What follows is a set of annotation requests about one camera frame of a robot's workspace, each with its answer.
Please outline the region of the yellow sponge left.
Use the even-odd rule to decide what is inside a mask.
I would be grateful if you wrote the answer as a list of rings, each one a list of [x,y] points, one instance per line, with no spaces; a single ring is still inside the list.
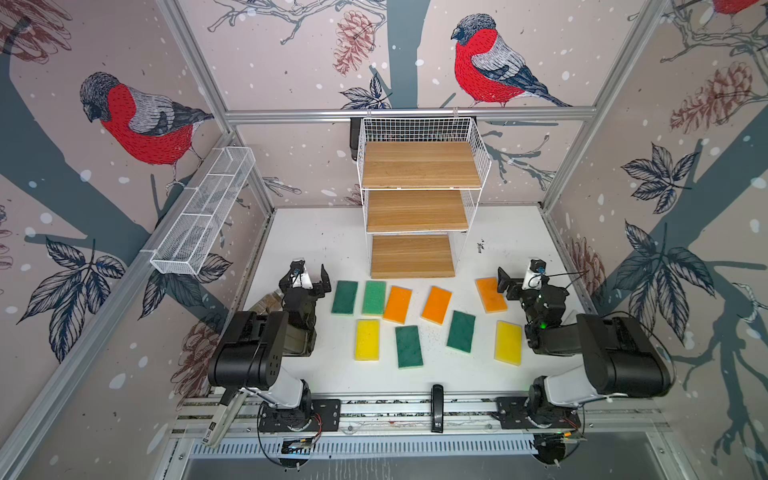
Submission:
[[[356,323],[355,361],[378,361],[380,357],[380,321],[360,319]]]

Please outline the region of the dark green sponge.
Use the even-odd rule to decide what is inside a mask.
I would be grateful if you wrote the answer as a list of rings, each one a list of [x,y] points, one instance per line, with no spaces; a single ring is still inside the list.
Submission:
[[[396,327],[395,338],[398,368],[422,367],[424,361],[418,327],[416,325]]]
[[[476,317],[454,311],[451,319],[447,347],[465,354],[470,354],[474,337]]]
[[[357,290],[357,281],[339,280],[337,282],[331,313],[334,315],[353,315]]]

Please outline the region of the white grey handheld tool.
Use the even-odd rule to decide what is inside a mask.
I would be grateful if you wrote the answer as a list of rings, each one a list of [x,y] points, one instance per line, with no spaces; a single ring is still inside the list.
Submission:
[[[202,438],[204,446],[209,448],[218,447],[247,397],[248,392],[244,389],[228,388],[224,391],[206,433]]]

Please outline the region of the orange sponge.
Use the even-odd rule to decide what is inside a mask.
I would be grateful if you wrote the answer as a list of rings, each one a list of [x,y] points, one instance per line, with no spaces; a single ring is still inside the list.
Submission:
[[[427,297],[425,306],[421,313],[423,320],[442,325],[452,298],[452,293],[448,290],[433,286]]]
[[[390,289],[382,318],[398,325],[404,325],[406,322],[411,297],[411,289],[393,286]]]
[[[498,282],[496,278],[477,279],[475,285],[486,313],[501,313],[508,310],[504,295],[497,291]]]

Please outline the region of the dark green sponge right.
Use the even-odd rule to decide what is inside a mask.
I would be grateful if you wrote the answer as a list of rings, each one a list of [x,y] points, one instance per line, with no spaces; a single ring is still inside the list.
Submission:
[[[465,354],[470,354],[474,337],[476,317],[454,311],[451,319],[447,347]]]

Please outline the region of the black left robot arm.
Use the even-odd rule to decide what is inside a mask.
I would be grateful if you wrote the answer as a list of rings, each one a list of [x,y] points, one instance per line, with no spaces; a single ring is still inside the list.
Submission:
[[[308,382],[282,370],[284,357],[309,357],[317,331],[317,301],[332,291],[328,272],[320,270],[313,282],[306,262],[294,260],[278,282],[280,307],[266,314],[235,313],[208,366],[208,382],[224,393],[208,427],[205,441],[224,432],[245,399],[262,400],[267,417],[259,428],[265,432],[322,428]]]

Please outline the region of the bottom wooden shelf board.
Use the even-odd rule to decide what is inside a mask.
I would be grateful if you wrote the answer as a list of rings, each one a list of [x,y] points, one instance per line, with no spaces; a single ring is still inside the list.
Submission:
[[[454,276],[455,266],[447,234],[373,236],[373,279]]]

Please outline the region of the black box behind shelf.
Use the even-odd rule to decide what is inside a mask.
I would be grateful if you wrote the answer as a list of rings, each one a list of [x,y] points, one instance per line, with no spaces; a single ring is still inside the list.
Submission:
[[[362,119],[360,117],[352,117],[350,119],[349,149],[353,161],[358,159],[361,125]]]

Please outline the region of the top wooden shelf board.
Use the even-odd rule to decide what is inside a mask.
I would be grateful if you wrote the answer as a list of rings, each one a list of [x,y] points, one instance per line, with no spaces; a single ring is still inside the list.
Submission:
[[[368,142],[358,155],[361,186],[376,190],[481,187],[467,142]]]

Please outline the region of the yellow sponge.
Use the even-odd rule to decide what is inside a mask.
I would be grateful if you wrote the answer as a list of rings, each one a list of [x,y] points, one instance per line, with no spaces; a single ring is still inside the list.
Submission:
[[[498,321],[496,324],[494,359],[520,366],[522,363],[523,329],[520,325]]]
[[[378,361],[380,357],[380,321],[360,319],[356,323],[355,361]]]

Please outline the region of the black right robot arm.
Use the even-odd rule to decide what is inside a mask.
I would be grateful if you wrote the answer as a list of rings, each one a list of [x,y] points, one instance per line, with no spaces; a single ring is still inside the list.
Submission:
[[[582,358],[579,366],[533,381],[521,407],[532,425],[574,427],[576,410],[588,403],[614,397],[660,397],[673,386],[673,370],[633,316],[579,313],[565,324],[569,292],[550,283],[545,261],[531,260],[521,278],[499,268],[497,292],[520,302],[526,318],[523,332],[533,353]]]

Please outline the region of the yellow sponge right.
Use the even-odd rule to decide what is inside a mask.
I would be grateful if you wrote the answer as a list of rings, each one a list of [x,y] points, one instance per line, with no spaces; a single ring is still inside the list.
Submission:
[[[498,321],[496,324],[494,359],[520,366],[522,363],[523,329],[520,325]]]

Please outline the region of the light green sponge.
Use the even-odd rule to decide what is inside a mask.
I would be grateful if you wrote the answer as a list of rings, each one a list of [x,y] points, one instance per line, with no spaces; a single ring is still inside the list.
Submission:
[[[385,281],[370,280],[366,282],[362,315],[381,317],[385,310],[387,284]]]

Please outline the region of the dark green sponge centre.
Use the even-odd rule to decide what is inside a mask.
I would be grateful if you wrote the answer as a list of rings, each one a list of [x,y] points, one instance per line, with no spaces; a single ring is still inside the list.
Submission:
[[[424,361],[418,327],[416,325],[396,327],[395,338],[398,368],[422,367]]]

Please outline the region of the dark green sponge far left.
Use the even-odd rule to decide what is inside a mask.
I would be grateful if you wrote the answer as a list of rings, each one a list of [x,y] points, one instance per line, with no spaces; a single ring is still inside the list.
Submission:
[[[339,280],[337,282],[331,313],[334,315],[353,315],[357,290],[357,281]]]

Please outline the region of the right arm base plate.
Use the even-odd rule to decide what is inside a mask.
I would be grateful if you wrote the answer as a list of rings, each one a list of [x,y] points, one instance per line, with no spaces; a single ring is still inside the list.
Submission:
[[[529,406],[528,400],[528,397],[521,396],[497,397],[496,412],[491,416],[506,430],[536,428],[560,431],[581,428],[582,424],[575,409],[554,406],[546,401],[538,406]]]

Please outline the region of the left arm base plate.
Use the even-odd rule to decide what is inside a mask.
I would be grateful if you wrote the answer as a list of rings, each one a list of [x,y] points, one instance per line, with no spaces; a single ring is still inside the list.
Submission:
[[[312,400],[310,405],[294,409],[278,409],[265,404],[258,414],[257,428],[260,433],[336,432],[340,415],[339,399]]]

